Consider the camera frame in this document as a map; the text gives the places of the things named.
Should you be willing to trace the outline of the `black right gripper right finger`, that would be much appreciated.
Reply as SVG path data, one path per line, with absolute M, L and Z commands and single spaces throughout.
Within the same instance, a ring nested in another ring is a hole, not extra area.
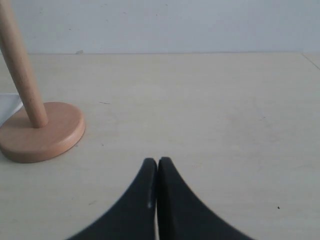
M 250 240 L 211 211 L 169 157 L 158 162 L 157 223 L 161 240 Z

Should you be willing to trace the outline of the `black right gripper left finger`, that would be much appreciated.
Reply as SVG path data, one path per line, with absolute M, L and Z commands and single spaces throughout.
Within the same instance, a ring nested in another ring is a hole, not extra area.
M 71 240 L 154 240 L 158 166 L 146 158 L 133 182 L 100 218 Z

